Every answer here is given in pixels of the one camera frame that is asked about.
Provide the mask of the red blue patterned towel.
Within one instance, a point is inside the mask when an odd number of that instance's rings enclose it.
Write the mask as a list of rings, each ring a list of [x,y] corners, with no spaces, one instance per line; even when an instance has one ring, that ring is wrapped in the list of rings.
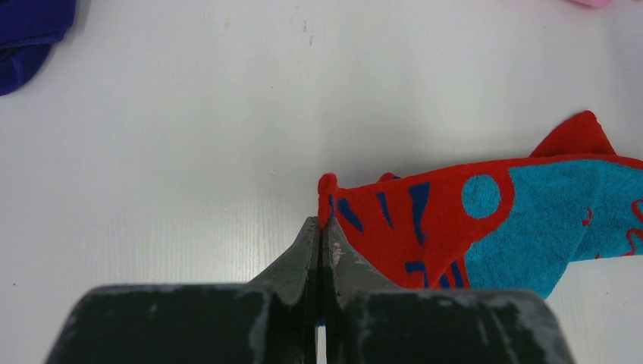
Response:
[[[524,289],[548,296],[568,264],[642,252],[642,163],[618,155],[590,111],[525,158],[373,184],[318,182],[321,226],[412,289]]]

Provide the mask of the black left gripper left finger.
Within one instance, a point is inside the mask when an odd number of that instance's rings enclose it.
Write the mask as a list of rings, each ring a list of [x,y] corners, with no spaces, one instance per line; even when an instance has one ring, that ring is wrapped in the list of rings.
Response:
[[[314,363],[320,230],[246,283],[104,285],[80,298],[49,363]]]

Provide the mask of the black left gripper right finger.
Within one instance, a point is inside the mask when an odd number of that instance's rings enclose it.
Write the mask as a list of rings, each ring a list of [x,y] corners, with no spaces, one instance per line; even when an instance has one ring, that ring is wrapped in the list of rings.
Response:
[[[321,233],[330,363],[571,363],[555,315],[524,290],[409,290]]]

